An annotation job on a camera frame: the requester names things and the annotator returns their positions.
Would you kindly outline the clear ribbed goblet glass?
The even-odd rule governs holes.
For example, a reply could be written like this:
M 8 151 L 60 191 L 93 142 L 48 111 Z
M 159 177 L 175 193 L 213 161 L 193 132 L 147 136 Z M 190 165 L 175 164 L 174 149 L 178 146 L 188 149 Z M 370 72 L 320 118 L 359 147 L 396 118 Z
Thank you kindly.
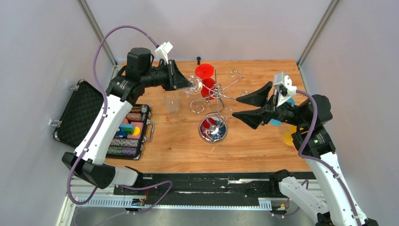
M 174 92 L 167 92 L 164 95 L 164 104 L 170 115 L 176 115 L 179 112 L 178 96 Z

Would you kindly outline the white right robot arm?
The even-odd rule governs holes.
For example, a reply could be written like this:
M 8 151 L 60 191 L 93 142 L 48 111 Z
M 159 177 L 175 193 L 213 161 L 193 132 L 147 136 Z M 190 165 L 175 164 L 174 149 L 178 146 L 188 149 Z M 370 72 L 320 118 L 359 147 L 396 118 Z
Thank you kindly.
M 325 197 L 317 198 L 299 185 L 287 170 L 272 174 L 269 191 L 293 200 L 317 226 L 376 226 L 355 201 L 344 178 L 334 143 L 324 125 L 332 119 L 331 104 L 323 95 L 310 95 L 295 86 L 268 82 L 259 90 L 237 98 L 254 110 L 233 113 L 256 129 L 270 120 L 296 127 L 291 135 L 299 157 L 305 159 Z

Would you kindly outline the clear wine glass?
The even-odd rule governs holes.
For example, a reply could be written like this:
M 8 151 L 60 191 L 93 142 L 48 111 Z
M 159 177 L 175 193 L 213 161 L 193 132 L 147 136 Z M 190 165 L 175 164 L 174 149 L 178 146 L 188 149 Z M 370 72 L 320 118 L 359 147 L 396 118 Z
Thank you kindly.
M 187 95 L 196 95 L 202 91 L 203 83 L 202 79 L 196 75 L 192 75 L 189 77 L 189 82 L 191 86 L 184 89 L 185 94 Z

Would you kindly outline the blue wine glass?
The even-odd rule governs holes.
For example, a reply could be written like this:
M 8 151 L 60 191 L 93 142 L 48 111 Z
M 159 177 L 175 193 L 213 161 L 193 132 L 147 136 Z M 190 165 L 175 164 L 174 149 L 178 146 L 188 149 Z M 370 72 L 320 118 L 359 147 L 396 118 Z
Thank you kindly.
M 295 116 L 295 100 L 291 97 L 273 113 L 270 124 L 280 126 L 282 123 L 290 123 Z

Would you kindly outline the chrome wine glass rack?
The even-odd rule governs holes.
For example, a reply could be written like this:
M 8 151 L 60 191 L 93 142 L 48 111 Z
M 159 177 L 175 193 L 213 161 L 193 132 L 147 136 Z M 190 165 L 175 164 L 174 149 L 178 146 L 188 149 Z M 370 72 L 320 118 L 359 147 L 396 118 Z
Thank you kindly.
M 190 109 L 193 113 L 202 113 L 205 111 L 205 106 L 201 104 L 201 101 L 206 103 L 210 109 L 210 112 L 208 112 L 205 118 L 200 122 L 198 126 L 198 133 L 200 138 L 207 143 L 219 143 L 227 137 L 228 129 L 226 121 L 232 118 L 228 117 L 227 113 L 234 112 L 232 109 L 225 107 L 225 103 L 223 101 L 224 98 L 234 99 L 225 95 L 225 91 L 241 80 L 242 75 L 239 71 L 229 72 L 228 78 L 234 79 L 234 81 L 225 87 L 223 87 L 221 83 L 217 81 L 216 69 L 211 78 L 216 81 L 216 84 L 210 89 L 214 92 L 211 95 L 214 97 L 214 99 L 206 100 L 205 97 L 202 97 L 200 92 L 199 94 L 201 97 L 191 101 Z

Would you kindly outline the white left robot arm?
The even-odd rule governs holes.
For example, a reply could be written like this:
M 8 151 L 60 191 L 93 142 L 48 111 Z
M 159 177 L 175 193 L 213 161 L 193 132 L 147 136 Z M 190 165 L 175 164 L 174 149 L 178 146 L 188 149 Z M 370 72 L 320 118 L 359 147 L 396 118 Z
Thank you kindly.
M 127 63 L 110 81 L 103 95 L 103 105 L 83 141 L 74 153 L 64 153 L 62 162 L 72 176 L 85 180 L 97 188 L 109 185 L 126 186 L 132 194 L 140 194 L 144 181 L 135 169 L 105 164 L 107 150 L 117 129 L 144 94 L 145 88 L 161 86 L 165 91 L 191 87 L 189 80 L 179 71 L 175 60 L 168 57 L 172 45 L 159 45 L 154 53 L 147 48 L 133 48 Z

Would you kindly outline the yellow wine glass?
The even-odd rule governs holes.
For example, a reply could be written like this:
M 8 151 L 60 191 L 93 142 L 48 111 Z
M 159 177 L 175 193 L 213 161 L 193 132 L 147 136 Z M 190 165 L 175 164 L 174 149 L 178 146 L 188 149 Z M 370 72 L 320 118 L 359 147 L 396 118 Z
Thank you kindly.
M 283 142 L 288 146 L 295 146 L 292 138 L 292 134 L 296 133 L 297 127 L 291 126 L 288 132 L 282 135 Z

